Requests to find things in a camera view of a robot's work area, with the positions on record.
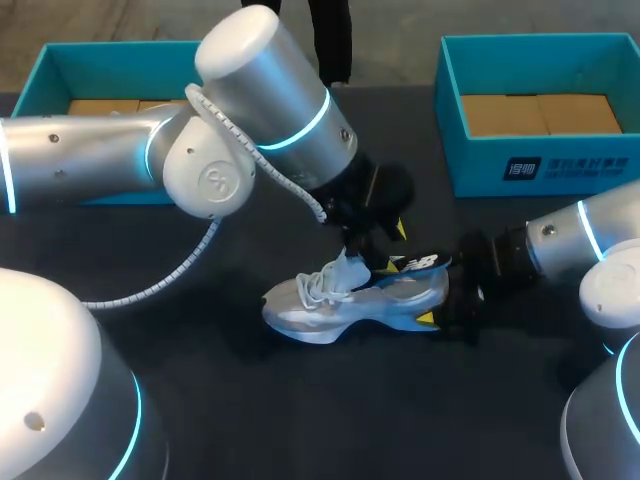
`shoelace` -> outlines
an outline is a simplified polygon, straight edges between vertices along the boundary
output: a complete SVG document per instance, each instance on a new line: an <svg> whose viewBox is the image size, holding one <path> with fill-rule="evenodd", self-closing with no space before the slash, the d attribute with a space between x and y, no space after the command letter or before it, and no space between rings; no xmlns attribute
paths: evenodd
<svg viewBox="0 0 640 480"><path fill-rule="evenodd" d="M322 270L314 272L311 275L299 273L296 276L296 285L298 286L298 295L304 308L313 309L319 303L328 300L330 303L339 302L349 296L350 292L336 292L331 290L329 282L334 275L335 261L327 263Z"/></svg>

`sneaker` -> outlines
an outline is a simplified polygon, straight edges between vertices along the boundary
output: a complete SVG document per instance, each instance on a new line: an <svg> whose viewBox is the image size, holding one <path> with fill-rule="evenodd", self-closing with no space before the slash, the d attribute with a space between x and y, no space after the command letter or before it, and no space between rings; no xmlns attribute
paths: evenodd
<svg viewBox="0 0 640 480"><path fill-rule="evenodd" d="M306 343L334 342L360 320L396 330L438 328L420 319L440 306L449 291L449 262L433 257L393 257L384 272L371 272L361 257L340 256L320 272L299 274L272 288L262 315L274 330Z"/></svg>

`white spiral cable wrap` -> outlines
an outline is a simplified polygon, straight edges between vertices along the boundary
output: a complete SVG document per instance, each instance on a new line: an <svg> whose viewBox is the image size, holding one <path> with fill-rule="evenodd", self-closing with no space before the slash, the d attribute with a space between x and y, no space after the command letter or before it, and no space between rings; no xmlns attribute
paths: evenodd
<svg viewBox="0 0 640 480"><path fill-rule="evenodd" d="M213 222L211 222L211 225L209 225L209 228L202 237L202 240L200 240L198 246L193 250L193 252L191 252L191 255L189 255L187 259L178 266L178 268L176 268L173 272L164 277L155 285L142 290L141 292L129 295L128 297L119 298L117 300L110 300L107 302L82 302L82 304L89 310L109 310L112 308L125 307L127 305L137 303L141 300L149 298L152 295L155 295L158 292L161 292L176 280L178 280L178 278L180 278L184 274L184 272L186 272L196 262L196 260L198 260L200 255L202 255L202 252L204 252L205 248L207 248L209 243L211 243L211 239L216 233L219 225L220 220L214 220Z"/></svg>
<svg viewBox="0 0 640 480"><path fill-rule="evenodd" d="M324 223L327 220L327 214L322 208L322 205L320 205L315 198L309 195L306 190L296 185L276 170L273 165L271 165L264 156L262 156L260 151L255 147L253 142L247 138L242 130L240 130L235 123L229 120L229 118L222 113L222 111L213 102L202 94L202 90L198 85L193 83L189 84L185 89L185 93L191 106L205 122L214 128L219 123L224 125L225 128L227 128L227 130L236 137L240 145L249 152L258 166L260 166L267 175L273 178L279 185L300 197L300 199L311 208L313 214L320 223Z"/></svg>

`person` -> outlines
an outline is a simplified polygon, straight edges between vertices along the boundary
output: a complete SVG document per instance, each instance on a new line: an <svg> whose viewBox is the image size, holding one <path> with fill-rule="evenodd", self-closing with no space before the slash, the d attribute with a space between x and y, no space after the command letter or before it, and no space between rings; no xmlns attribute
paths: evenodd
<svg viewBox="0 0 640 480"><path fill-rule="evenodd" d="M242 6L264 5L280 14L282 0L241 0ZM346 85L351 77L352 40L349 0L308 0L319 76L327 87Z"/></svg>

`blue box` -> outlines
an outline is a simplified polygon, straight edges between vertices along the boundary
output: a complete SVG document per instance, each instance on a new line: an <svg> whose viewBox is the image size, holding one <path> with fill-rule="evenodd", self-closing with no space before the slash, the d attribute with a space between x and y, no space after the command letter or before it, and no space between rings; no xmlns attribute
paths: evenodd
<svg viewBox="0 0 640 480"><path fill-rule="evenodd" d="M537 94L606 95L624 133L471 136L462 95ZM595 194L640 177L640 51L627 34L443 37L435 108L457 197Z"/></svg>
<svg viewBox="0 0 640 480"><path fill-rule="evenodd" d="M200 42L50 43L31 71L14 117L66 115L74 99L183 99L199 83ZM162 191L118 195L99 204L172 204Z"/></svg>

